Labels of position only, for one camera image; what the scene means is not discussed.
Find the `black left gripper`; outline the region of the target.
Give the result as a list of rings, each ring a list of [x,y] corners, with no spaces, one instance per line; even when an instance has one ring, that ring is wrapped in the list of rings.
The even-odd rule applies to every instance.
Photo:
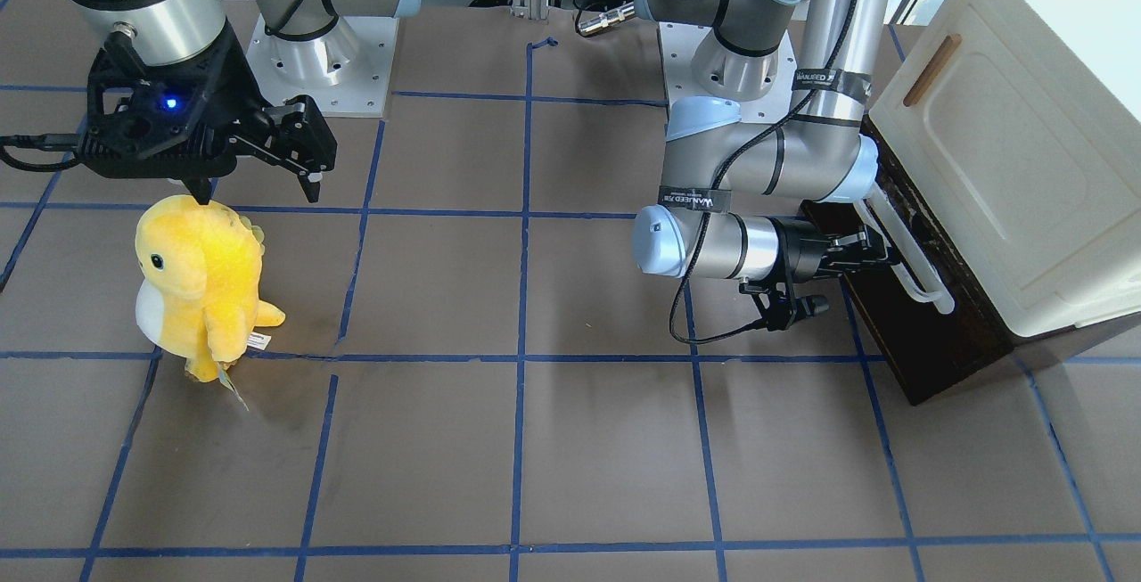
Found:
[[[899,265],[899,250],[871,227],[851,235],[828,235],[801,220],[774,217],[771,223],[783,237],[782,264],[798,284]]]

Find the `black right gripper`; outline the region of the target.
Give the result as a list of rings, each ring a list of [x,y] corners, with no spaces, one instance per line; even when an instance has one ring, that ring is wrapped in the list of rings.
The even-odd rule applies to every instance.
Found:
[[[316,99],[298,95],[270,107],[230,25],[187,60],[153,66],[135,38],[114,29],[88,74],[78,163],[99,176],[170,177],[209,205],[217,177],[238,156],[296,175],[309,203],[337,163],[338,143]]]

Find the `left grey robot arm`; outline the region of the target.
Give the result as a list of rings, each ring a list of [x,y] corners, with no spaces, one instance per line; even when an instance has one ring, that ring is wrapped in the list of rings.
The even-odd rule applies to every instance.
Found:
[[[701,73],[775,62],[801,0],[636,0],[652,21],[705,26]],[[860,134],[888,0],[810,0],[782,118],[747,123],[725,82],[669,105],[659,199],[633,221],[633,258],[649,275],[762,281],[796,257],[790,224],[734,212],[737,193],[852,203],[879,170]]]

